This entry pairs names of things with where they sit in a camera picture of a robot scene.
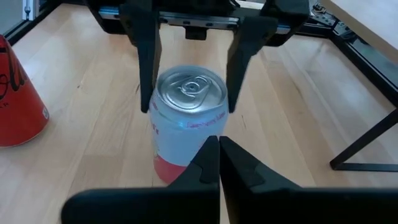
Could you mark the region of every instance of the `red can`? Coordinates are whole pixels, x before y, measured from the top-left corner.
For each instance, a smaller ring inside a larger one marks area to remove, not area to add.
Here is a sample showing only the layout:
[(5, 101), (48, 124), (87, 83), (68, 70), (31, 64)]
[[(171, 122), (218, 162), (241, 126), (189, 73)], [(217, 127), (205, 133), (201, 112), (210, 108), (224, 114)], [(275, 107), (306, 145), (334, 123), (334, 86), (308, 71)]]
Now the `red can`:
[(0, 35), (0, 146), (16, 146), (34, 138), (48, 120), (40, 96)]

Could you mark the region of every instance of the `can rim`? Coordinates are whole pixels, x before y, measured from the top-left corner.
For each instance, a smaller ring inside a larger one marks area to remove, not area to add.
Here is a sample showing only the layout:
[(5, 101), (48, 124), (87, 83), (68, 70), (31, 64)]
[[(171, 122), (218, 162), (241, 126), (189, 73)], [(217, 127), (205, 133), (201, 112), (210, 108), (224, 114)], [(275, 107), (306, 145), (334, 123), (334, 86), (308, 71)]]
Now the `can rim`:
[(205, 68), (205, 67), (202, 67), (202, 66), (199, 66), (199, 65), (178, 65), (178, 66), (169, 68), (166, 71), (162, 72), (162, 74), (160, 74), (159, 78), (157, 79), (156, 86), (155, 86), (155, 92), (156, 92), (157, 96), (159, 97), (159, 99), (163, 103), (165, 103), (169, 108), (171, 108), (171, 109), (173, 109), (175, 111), (178, 111), (179, 113), (185, 113), (185, 114), (206, 113), (209, 110), (213, 110), (213, 109), (216, 109), (216, 108), (219, 108), (220, 106), (222, 106), (222, 104), (220, 103), (219, 105), (214, 106), (212, 108), (208, 108), (206, 110), (202, 110), (202, 111), (197, 112), (197, 111), (189, 111), (189, 110), (178, 110), (176, 107), (174, 107), (174, 106), (170, 105), (168, 102), (166, 102), (165, 99), (160, 94), (160, 91), (159, 91), (159, 88), (161, 87), (162, 82), (164, 80), (166, 80), (170, 75), (172, 75), (172, 74), (174, 74), (176, 72), (184, 71), (184, 70), (188, 70), (190, 72), (192, 70), (194, 70), (195, 72), (203, 72), (205, 75), (209, 75), (212, 80), (217, 82), (217, 85), (221, 89), (223, 97), (220, 99), (220, 102), (224, 102), (226, 100), (227, 95), (228, 95), (228, 91), (227, 91), (227, 88), (226, 88), (226, 85), (225, 85), (223, 79), (219, 75), (217, 75), (217, 73), (211, 71), (208, 68)]

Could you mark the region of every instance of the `soda can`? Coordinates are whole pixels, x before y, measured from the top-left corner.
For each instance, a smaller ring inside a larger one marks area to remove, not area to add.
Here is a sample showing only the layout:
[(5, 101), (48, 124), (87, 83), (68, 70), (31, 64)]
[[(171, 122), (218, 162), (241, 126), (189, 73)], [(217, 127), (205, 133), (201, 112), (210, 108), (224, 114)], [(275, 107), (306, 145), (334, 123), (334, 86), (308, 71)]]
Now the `soda can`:
[(149, 111), (155, 171), (169, 184), (209, 136), (222, 134), (228, 117), (226, 85), (203, 67), (171, 68), (159, 76)]
[(49, 112), (8, 41), (0, 35), (0, 147), (22, 144), (44, 129)]

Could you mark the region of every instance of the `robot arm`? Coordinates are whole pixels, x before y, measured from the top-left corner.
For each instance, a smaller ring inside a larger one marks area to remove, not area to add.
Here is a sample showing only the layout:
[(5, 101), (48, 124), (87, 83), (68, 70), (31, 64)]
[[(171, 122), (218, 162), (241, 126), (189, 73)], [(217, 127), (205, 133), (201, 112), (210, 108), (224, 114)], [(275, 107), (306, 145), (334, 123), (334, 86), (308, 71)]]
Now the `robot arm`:
[(159, 71), (161, 23), (185, 28), (185, 38), (206, 40), (208, 29), (234, 32), (228, 50), (229, 112), (235, 110), (249, 61), (262, 46), (278, 47), (309, 17), (308, 0), (267, 0), (261, 9), (229, 0), (85, 0), (101, 27), (126, 34), (137, 47), (141, 111), (146, 113)]

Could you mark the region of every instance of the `white wall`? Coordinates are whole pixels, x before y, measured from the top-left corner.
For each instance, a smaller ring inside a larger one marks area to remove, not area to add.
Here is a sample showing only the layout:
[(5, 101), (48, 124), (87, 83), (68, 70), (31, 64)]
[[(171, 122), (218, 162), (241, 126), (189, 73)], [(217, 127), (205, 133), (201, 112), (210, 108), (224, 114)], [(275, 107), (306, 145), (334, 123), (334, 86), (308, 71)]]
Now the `white wall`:
[(22, 0), (0, 0), (0, 34), (22, 20)]

